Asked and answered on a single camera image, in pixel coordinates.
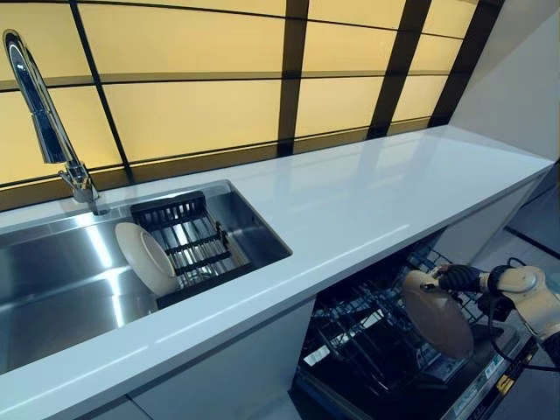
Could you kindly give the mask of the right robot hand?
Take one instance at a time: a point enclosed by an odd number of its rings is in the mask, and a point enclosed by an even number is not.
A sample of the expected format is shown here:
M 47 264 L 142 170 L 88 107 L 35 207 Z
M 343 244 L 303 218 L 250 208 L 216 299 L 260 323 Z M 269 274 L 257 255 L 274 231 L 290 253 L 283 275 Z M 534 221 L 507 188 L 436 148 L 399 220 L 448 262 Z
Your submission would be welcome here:
M 444 291 L 480 292 L 481 271 L 461 264 L 446 264 L 436 267 L 430 272 L 430 280 L 423 280 L 420 288 L 423 291 L 440 289 Z

